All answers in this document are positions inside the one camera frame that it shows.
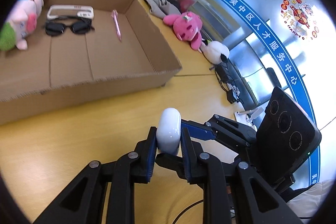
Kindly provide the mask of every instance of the cardboard box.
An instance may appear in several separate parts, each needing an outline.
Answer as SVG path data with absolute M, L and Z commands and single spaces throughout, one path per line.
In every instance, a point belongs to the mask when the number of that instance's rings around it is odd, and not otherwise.
M 44 0 L 28 50 L 0 57 L 0 124 L 165 84 L 182 67 L 139 0 Z M 48 36 L 51 5 L 89 5 L 95 31 Z M 119 13 L 119 41 L 111 11 Z

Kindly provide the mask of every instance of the pink plush nose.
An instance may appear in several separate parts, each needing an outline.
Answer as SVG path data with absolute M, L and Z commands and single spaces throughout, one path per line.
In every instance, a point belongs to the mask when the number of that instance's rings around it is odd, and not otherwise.
M 29 14 L 26 25 L 27 32 L 33 32 L 36 29 L 36 24 L 37 24 L 37 15 L 35 13 Z

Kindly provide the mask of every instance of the pink pen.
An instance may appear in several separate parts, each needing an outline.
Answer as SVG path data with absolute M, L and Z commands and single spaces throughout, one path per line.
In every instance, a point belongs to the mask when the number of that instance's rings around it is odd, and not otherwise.
M 120 28 L 119 28 L 119 24 L 118 24 L 118 12 L 116 10 L 113 10 L 111 16 L 114 20 L 115 29 L 117 30 L 117 35 L 118 35 L 118 38 L 121 42 L 121 32 L 120 32 Z

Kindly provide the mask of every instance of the red and gold decoration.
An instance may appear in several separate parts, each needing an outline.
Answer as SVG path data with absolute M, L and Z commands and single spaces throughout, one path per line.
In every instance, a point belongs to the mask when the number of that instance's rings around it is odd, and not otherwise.
M 289 31 L 302 40 L 317 38 L 319 28 L 308 3 L 304 0 L 283 0 L 280 7 L 281 17 Z

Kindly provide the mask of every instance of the camera lens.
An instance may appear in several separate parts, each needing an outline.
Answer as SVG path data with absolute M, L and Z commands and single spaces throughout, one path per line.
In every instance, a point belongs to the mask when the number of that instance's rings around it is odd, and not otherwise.
M 292 150 L 296 151 L 301 147 L 302 144 L 302 135 L 300 132 L 295 131 L 292 133 L 289 138 L 289 146 Z
M 273 100 L 271 102 L 271 105 L 269 107 L 269 111 L 271 112 L 271 114 L 276 114 L 278 112 L 278 109 L 279 109 L 279 103 L 277 100 Z
M 281 112 L 278 119 L 278 127 L 282 133 L 287 133 L 292 124 L 292 118 L 287 111 Z

